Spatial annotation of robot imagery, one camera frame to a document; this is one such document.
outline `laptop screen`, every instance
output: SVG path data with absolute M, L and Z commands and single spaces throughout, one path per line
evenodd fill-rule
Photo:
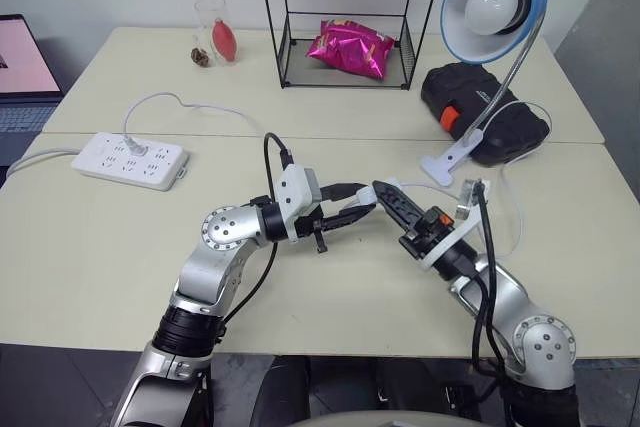
M 29 94 L 60 95 L 60 88 L 24 18 L 0 16 L 0 97 Z

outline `electrical outlet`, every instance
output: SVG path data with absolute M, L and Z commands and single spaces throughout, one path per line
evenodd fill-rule
M 186 169 L 189 154 L 179 145 L 133 138 L 147 147 L 144 155 L 133 155 L 122 134 L 98 132 L 84 146 L 71 167 L 90 177 L 125 184 L 169 190 Z

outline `desk lamp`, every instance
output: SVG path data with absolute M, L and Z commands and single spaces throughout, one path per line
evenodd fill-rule
M 462 62 L 492 62 L 523 40 L 524 44 L 495 96 L 462 137 L 440 157 L 420 160 L 422 170 L 440 185 L 453 183 L 450 172 L 482 142 L 483 132 L 478 127 L 496 111 L 540 31 L 546 8 L 547 0 L 443 0 L 442 37 Z

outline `white cable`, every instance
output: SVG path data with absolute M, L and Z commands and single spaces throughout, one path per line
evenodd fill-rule
M 218 105 L 211 105 L 211 104 L 195 104 L 195 103 L 190 104 L 190 103 L 183 102 L 180 99 L 180 97 L 178 97 L 173 92 L 156 92 L 155 94 L 150 94 L 150 95 L 147 95 L 146 97 L 143 97 L 142 99 L 138 100 L 135 104 L 133 104 L 131 107 L 129 107 L 129 110 L 127 111 L 127 113 L 124 116 L 124 119 L 122 120 L 122 135 L 124 136 L 124 141 L 127 144 L 127 146 L 129 147 L 129 149 L 131 150 L 131 153 L 133 155 L 144 155 L 145 152 L 146 152 L 146 147 L 138 144 L 127 133 L 127 122 L 129 121 L 129 117 L 131 117 L 131 114 L 133 113 L 133 111 L 140 104 L 143 104 L 147 100 L 153 99 L 155 97 L 163 97 L 163 96 L 164 97 L 172 97 L 173 99 L 177 100 L 178 103 L 182 107 L 215 109 L 215 110 L 221 110 L 223 112 L 229 112 L 231 114 L 239 115 L 240 117 L 244 118 L 247 122 L 249 122 L 256 129 L 256 131 L 260 135 L 262 135 L 264 133 L 262 127 L 260 126 L 260 124 L 253 117 L 251 117 L 248 114 L 245 114 L 241 110 L 235 110 L 235 109 L 231 109 L 231 108 L 228 108 L 228 107 L 220 107 Z
M 519 104 L 519 103 L 526 104 L 528 106 L 536 107 L 537 109 L 540 109 L 541 111 L 543 111 L 545 113 L 545 115 L 547 116 L 547 119 L 549 120 L 549 133 L 547 134 L 547 136 L 544 139 L 544 140 L 546 140 L 551 135 L 551 132 L 553 131 L 553 119 L 551 118 L 551 113 L 547 109 L 542 107 L 541 105 L 536 104 L 535 102 L 526 102 L 526 101 L 523 101 L 523 100 L 513 100 L 511 102 L 507 102 L 502 107 L 500 107 L 498 110 L 496 110 L 495 113 L 489 118 L 489 120 L 485 124 L 484 129 L 482 129 L 482 132 L 484 133 L 484 131 L 487 130 L 487 127 L 489 126 L 489 124 L 491 122 L 493 122 L 493 119 L 495 119 L 496 116 L 500 112 L 502 112 L 504 109 L 506 109 L 507 107 L 509 107 L 509 106 L 511 106 L 513 104 Z M 529 152 L 525 152 L 524 154 L 516 157 L 515 159 L 510 160 L 509 162 L 505 163 L 500 168 L 500 180 L 501 180 L 502 184 L 504 185 L 507 193 L 511 196 L 511 200 L 513 201 L 513 204 L 515 205 L 516 210 L 518 211 L 518 238 L 517 238 L 515 244 L 513 245 L 513 247 L 511 248 L 511 250 L 507 254 L 496 255 L 496 258 L 499 259 L 499 260 L 506 260 L 509 257 L 511 257 L 514 254 L 514 252 L 516 250 L 518 250 L 518 247 L 520 247 L 520 243 L 522 242 L 522 238 L 524 237 L 524 209 L 522 208 L 522 204 L 520 203 L 520 199 L 518 199 L 518 196 L 517 196 L 517 194 L 515 192 L 515 189 L 513 188 L 513 186 L 511 185 L 511 182 L 509 182 L 509 179 L 507 178 L 507 167 L 515 164 L 516 162 L 524 159 L 525 157 L 530 156 L 531 154 L 533 154 L 534 152 L 539 150 L 542 147 L 542 144 L 544 143 L 544 140 L 535 149 L 530 150 Z M 484 237 L 483 237 L 482 231 L 480 229 L 478 229 L 478 234 L 480 235 L 480 238 L 484 242 Z
M 46 150 L 40 150 L 38 152 L 34 152 L 33 154 L 26 155 L 21 159 L 16 160 L 13 164 L 11 164 L 7 169 L 7 179 L 11 174 L 13 174 L 16 170 L 18 170 L 18 168 L 22 164 L 24 164 L 25 162 L 28 162 L 31 159 L 35 159 L 36 157 L 41 157 L 43 155 L 51 155 L 51 154 L 78 155 L 79 153 L 80 153 L 80 149 L 67 149 L 67 148 L 46 149 Z

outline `pine cone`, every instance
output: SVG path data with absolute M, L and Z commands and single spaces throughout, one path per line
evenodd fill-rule
M 207 55 L 207 52 L 197 47 L 195 47 L 191 51 L 191 60 L 193 60 L 200 67 L 206 67 L 207 65 L 209 65 L 209 56 Z

